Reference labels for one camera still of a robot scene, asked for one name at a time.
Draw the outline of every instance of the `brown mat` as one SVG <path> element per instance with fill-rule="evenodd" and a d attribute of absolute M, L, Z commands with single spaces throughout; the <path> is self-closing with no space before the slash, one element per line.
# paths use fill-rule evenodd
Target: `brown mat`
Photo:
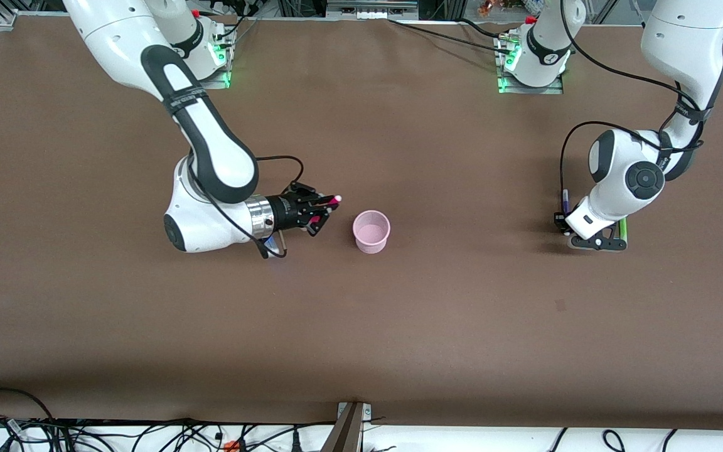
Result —
<path fill-rule="evenodd" d="M 580 36 L 655 77 L 639 29 Z M 565 95 L 500 95 L 492 59 L 382 21 L 259 23 L 212 99 L 345 203 L 284 261 L 186 255 L 161 223 L 187 149 L 164 109 L 68 18 L 18 18 L 0 33 L 0 384 L 58 417 L 305 422 L 358 399 L 391 423 L 723 428 L 723 91 L 630 249 L 571 252 L 551 226 L 565 133 L 656 128 L 673 95 L 579 56 Z M 600 132 L 570 144 L 576 199 Z M 261 163 L 260 191 L 295 172 Z M 350 234 L 370 208 L 393 225 L 375 256 Z"/>

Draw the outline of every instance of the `pink cup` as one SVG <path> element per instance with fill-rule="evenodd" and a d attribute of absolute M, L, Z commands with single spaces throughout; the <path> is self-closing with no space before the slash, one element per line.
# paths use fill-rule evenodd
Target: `pink cup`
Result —
<path fill-rule="evenodd" d="M 356 237 L 356 246 L 362 252 L 376 254 L 387 246 L 390 220 L 379 211 L 364 211 L 353 221 L 353 235 Z"/>

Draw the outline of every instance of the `cup rim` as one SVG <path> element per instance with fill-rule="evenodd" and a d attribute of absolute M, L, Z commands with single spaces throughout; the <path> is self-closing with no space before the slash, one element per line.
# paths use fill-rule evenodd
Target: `cup rim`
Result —
<path fill-rule="evenodd" d="M 384 221 L 387 223 L 387 233 L 384 234 L 384 238 L 382 238 L 381 240 L 379 240 L 379 241 L 377 241 L 377 242 L 373 242 L 373 243 L 366 242 L 366 241 L 360 239 L 360 238 L 358 237 L 358 235 L 356 234 L 356 223 L 358 223 L 359 218 L 360 218 L 362 215 L 366 214 L 366 213 L 376 213 L 376 214 L 379 214 L 379 215 L 381 215 L 382 218 L 384 218 Z M 390 225 L 390 219 L 387 218 L 386 215 L 384 215 L 383 213 L 381 213 L 381 212 L 379 212 L 379 211 L 377 211 L 377 210 L 365 210 L 364 212 L 361 212 L 361 213 L 359 213 L 358 215 L 356 215 L 356 218 L 354 218 L 354 220 L 353 220 L 353 238 L 355 238 L 359 243 L 364 244 L 364 245 L 366 245 L 366 246 L 376 246 L 377 244 L 382 244 L 382 243 L 384 243 L 385 241 L 387 241 L 388 238 L 390 238 L 390 231 L 391 231 L 391 230 L 392 230 L 392 226 Z"/>

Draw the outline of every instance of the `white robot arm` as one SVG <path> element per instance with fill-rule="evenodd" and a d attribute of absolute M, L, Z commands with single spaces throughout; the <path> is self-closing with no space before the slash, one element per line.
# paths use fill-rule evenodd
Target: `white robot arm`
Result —
<path fill-rule="evenodd" d="M 585 23 L 587 9 L 582 0 L 562 2 L 565 2 L 568 32 L 576 37 Z M 565 61 L 570 57 L 570 38 L 562 24 L 562 2 L 546 2 L 536 23 L 525 23 L 517 29 L 520 52 L 505 69 L 523 85 L 551 85 L 565 68 Z"/>
<path fill-rule="evenodd" d="M 595 141 L 589 161 L 596 186 L 573 212 L 563 212 L 581 239 L 647 206 L 691 165 L 723 81 L 722 44 L 723 1 L 657 2 L 643 31 L 643 56 L 694 102 L 680 97 L 660 132 L 635 131 L 654 146 L 619 129 Z"/>
<path fill-rule="evenodd" d="M 154 95 L 189 141 L 191 151 L 175 168 L 172 200 L 164 215 L 164 229 L 176 248 L 204 252 L 253 240 L 264 257 L 281 256 L 260 240 L 289 228 L 304 228 L 311 235 L 321 230 L 340 197 L 319 195 L 300 183 L 292 183 L 281 195 L 253 195 L 256 159 L 224 123 L 190 69 L 209 71 L 210 63 L 203 63 L 207 52 L 197 54 L 191 46 L 203 41 L 210 46 L 210 39 L 201 35 L 205 26 L 181 9 L 181 0 L 150 2 L 163 17 L 160 23 L 143 0 L 63 3 L 108 75 Z M 187 33 L 192 35 L 177 41 L 173 50 L 169 40 Z"/>

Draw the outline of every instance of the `cable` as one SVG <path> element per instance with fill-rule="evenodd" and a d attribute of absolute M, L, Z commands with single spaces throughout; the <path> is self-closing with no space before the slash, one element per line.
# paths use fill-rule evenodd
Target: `cable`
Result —
<path fill-rule="evenodd" d="M 549 452 L 557 452 L 557 447 L 560 446 L 560 441 L 562 441 L 562 435 L 565 434 L 565 432 L 568 432 L 568 427 L 562 427 L 562 430 L 557 434 L 557 439 L 554 440 L 554 444 L 551 444 L 551 449 L 549 449 Z"/>
<path fill-rule="evenodd" d="M 273 155 L 272 157 L 259 157 L 259 158 L 256 158 L 256 160 L 261 160 L 261 161 L 275 160 L 276 158 L 290 158 L 292 160 L 295 160 L 299 164 L 301 164 L 301 171 L 298 173 L 297 178 L 293 182 L 296 182 L 296 180 L 299 177 L 301 177 L 301 175 L 303 174 L 303 169 L 304 169 L 303 162 L 299 158 L 293 157 L 292 155 Z M 219 215 L 221 215 L 225 220 L 227 220 L 227 222 L 230 223 L 231 226 L 238 229 L 238 231 L 241 232 L 241 234 L 244 234 L 245 237 L 249 238 L 253 243 L 255 243 L 257 246 L 259 246 L 259 248 L 266 249 L 267 252 L 269 252 L 269 254 L 272 254 L 275 257 L 279 257 L 281 259 L 286 257 L 287 249 L 284 248 L 283 254 L 279 254 L 278 252 L 272 251 L 272 249 L 269 249 L 269 247 L 266 246 L 266 244 L 264 244 L 261 240 L 255 238 L 254 235 L 250 234 L 250 232 L 245 231 L 241 226 L 238 225 L 238 223 L 233 221 L 233 218 L 230 218 L 225 213 L 225 211 L 223 211 L 222 208 L 219 207 L 219 204 L 210 195 L 210 193 L 203 188 L 203 184 L 200 183 L 197 176 L 195 175 L 195 170 L 191 167 L 192 163 L 193 163 L 193 160 L 189 159 L 189 164 L 187 165 L 187 167 L 189 169 L 189 178 L 191 178 L 191 180 L 197 185 L 197 189 L 199 189 L 199 191 L 201 191 L 205 195 L 208 202 L 210 202 L 212 204 L 213 208 L 215 208 L 219 212 Z"/>
<path fill-rule="evenodd" d="M 618 444 L 621 447 L 620 449 L 616 449 L 613 444 L 610 443 L 610 440 L 608 440 L 608 435 L 611 434 L 615 437 L 615 439 L 618 440 Z M 610 450 L 613 452 L 626 452 L 626 448 L 623 446 L 623 441 L 621 441 L 620 435 L 618 435 L 618 432 L 611 429 L 606 429 L 602 432 L 602 441 L 604 441 L 604 445 L 607 446 Z"/>
<path fill-rule="evenodd" d="M 468 25 L 472 26 L 474 30 L 478 31 L 478 32 L 481 33 L 482 35 L 489 36 L 490 38 L 497 38 L 497 37 L 498 37 L 498 34 L 497 34 L 497 33 L 490 33 L 489 31 L 485 30 L 484 28 L 480 28 L 480 26 L 478 26 L 478 24 L 474 23 L 474 22 L 471 21 L 470 19 L 467 19 L 467 18 L 464 18 L 464 17 L 460 17 L 460 18 L 455 18 L 455 19 L 454 19 L 454 22 L 467 23 Z"/>
<path fill-rule="evenodd" d="M 505 55 L 507 55 L 507 54 L 510 53 L 510 51 L 508 51 L 507 49 L 494 48 L 494 46 L 485 46 L 484 44 L 472 43 L 472 42 L 470 42 L 470 41 L 460 40 L 460 38 L 455 38 L 455 37 L 453 37 L 453 36 L 443 35 L 442 33 L 437 33 L 436 31 L 431 31 L 431 30 L 425 30 L 425 29 L 422 29 L 422 28 L 417 28 L 416 26 L 411 26 L 411 25 L 409 25 L 409 24 L 407 24 L 407 23 L 399 23 L 399 22 L 397 22 L 397 21 L 392 20 L 391 18 L 388 18 L 387 21 L 389 21 L 389 22 L 391 22 L 391 23 L 394 23 L 395 25 L 398 25 L 398 26 L 403 26 L 404 28 L 412 29 L 412 30 L 414 30 L 414 31 L 420 31 L 420 32 L 422 32 L 422 33 L 427 33 L 427 34 L 430 34 L 430 35 L 438 36 L 438 37 L 440 37 L 440 38 L 445 38 L 446 40 L 456 41 L 457 43 L 468 44 L 468 46 L 474 46 L 475 48 L 482 48 L 482 49 L 485 49 L 485 50 L 490 50 L 490 51 L 494 51 L 494 52 L 496 52 L 496 53 L 502 53 L 502 54 L 505 54 Z"/>
<path fill-rule="evenodd" d="M 29 398 L 29 399 L 32 400 L 35 404 L 37 404 L 38 406 L 40 406 L 41 410 L 44 412 L 44 414 L 46 414 L 46 417 L 47 417 L 50 421 L 54 421 L 54 420 L 55 420 L 55 417 L 52 416 L 52 413 L 49 411 L 49 408 L 46 408 L 46 404 L 44 404 L 43 401 L 41 401 L 39 398 L 35 397 L 35 395 L 32 395 L 32 394 L 29 393 L 29 392 L 23 391 L 22 389 L 3 388 L 3 387 L 0 387 L 0 392 L 12 392 L 12 393 L 20 394 L 20 395 L 22 395 L 22 396 L 24 396 L 24 397 Z M 67 430 L 67 429 L 63 429 L 62 431 L 63 431 L 63 435 L 66 437 L 66 446 L 68 446 L 68 450 L 72 450 L 72 449 L 73 449 L 73 448 L 72 448 L 72 441 L 71 441 L 71 439 L 69 438 L 69 432 L 68 432 L 68 430 Z M 60 435 L 57 435 L 57 436 L 55 437 L 55 447 L 56 447 L 57 450 L 60 450 Z"/>
<path fill-rule="evenodd" d="M 258 443 L 251 444 L 249 447 L 247 447 L 247 452 L 253 452 L 253 450 L 259 448 L 259 446 L 263 446 L 264 444 L 269 443 L 269 441 L 272 441 L 275 438 L 278 438 L 281 435 L 285 435 L 287 433 L 293 432 L 296 429 L 303 429 L 304 427 L 311 427 L 311 426 L 332 426 L 335 424 L 335 421 L 327 421 L 327 422 L 312 422 L 310 424 L 298 424 L 298 426 L 293 426 L 291 429 L 285 429 L 282 432 L 278 432 L 277 434 L 274 434 L 270 436 L 269 438 L 259 441 Z"/>
<path fill-rule="evenodd" d="M 677 432 L 677 429 L 672 429 L 668 434 L 665 436 L 665 439 L 663 440 L 663 449 L 661 452 L 666 452 L 668 449 L 668 442 L 671 441 L 671 437 L 674 436 L 674 434 Z"/>
<path fill-rule="evenodd" d="M 697 142 L 689 147 L 680 148 L 680 149 L 673 149 L 673 148 L 661 148 L 659 145 L 656 145 L 652 141 L 647 140 L 643 135 L 638 134 L 635 131 L 630 131 L 630 129 L 627 129 L 624 126 L 619 126 L 618 124 L 613 124 L 612 122 L 606 122 L 606 121 L 585 121 L 580 122 L 576 126 L 574 126 L 573 129 L 568 132 L 568 135 L 565 137 L 565 141 L 562 141 L 562 149 L 560 149 L 560 203 L 562 203 L 562 192 L 565 190 L 565 176 L 563 171 L 563 163 L 565 162 L 565 147 L 568 146 L 568 140 L 570 139 L 571 135 L 574 134 L 577 129 L 584 126 L 590 126 L 590 125 L 599 125 L 599 126 L 608 126 L 612 127 L 613 129 L 619 129 L 620 131 L 627 132 L 632 137 L 634 137 L 637 140 L 643 141 L 644 143 L 648 144 L 649 146 L 653 147 L 654 149 L 657 149 L 657 151 L 664 151 L 664 152 L 671 152 L 672 154 L 680 153 L 680 152 L 691 152 L 695 151 L 696 149 L 699 149 L 703 145 L 703 141 L 697 140 Z"/>
<path fill-rule="evenodd" d="M 233 33 L 234 31 L 236 31 L 236 29 L 238 28 L 238 26 L 242 24 L 242 21 L 243 21 L 244 18 L 246 18 L 246 17 L 247 17 L 247 16 L 239 16 L 239 17 L 238 17 L 238 21 L 236 21 L 235 25 L 233 25 L 233 28 L 230 28 L 228 31 L 225 31 L 225 32 L 224 32 L 223 34 L 221 34 L 221 35 L 216 35 L 216 38 L 217 38 L 218 40 L 221 40 L 221 38 L 224 38 L 224 37 L 226 37 L 227 35 L 229 35 L 230 33 Z"/>
<path fill-rule="evenodd" d="M 641 75 L 635 75 L 630 74 L 629 72 L 619 71 L 618 69 L 613 69 L 609 66 L 607 66 L 604 63 L 601 63 L 597 61 L 595 58 L 588 55 L 586 51 L 584 51 L 582 48 L 580 48 L 579 44 L 576 43 L 574 40 L 573 35 L 570 33 L 570 28 L 568 28 L 568 20 L 565 19 L 565 0 L 560 0 L 560 14 L 562 15 L 562 27 L 565 28 L 565 34 L 568 35 L 568 40 L 570 40 L 570 43 L 576 51 L 578 51 L 580 54 L 582 54 L 583 57 L 588 59 L 591 63 L 595 64 L 596 66 L 599 66 L 601 69 L 605 69 L 608 72 L 612 72 L 613 74 L 623 75 L 624 77 L 629 77 L 634 80 L 641 80 L 645 81 L 646 83 L 651 83 L 652 85 L 657 85 L 662 88 L 671 90 L 676 92 L 678 95 L 681 95 L 681 97 L 685 98 L 688 102 L 691 103 L 691 106 L 694 107 L 694 109 L 698 109 L 697 103 L 695 103 L 694 98 L 692 98 L 690 95 L 683 92 L 681 89 L 675 88 L 674 86 L 669 85 L 668 83 L 663 83 L 661 81 L 657 81 L 654 79 L 650 79 L 648 77 L 641 77 Z"/>

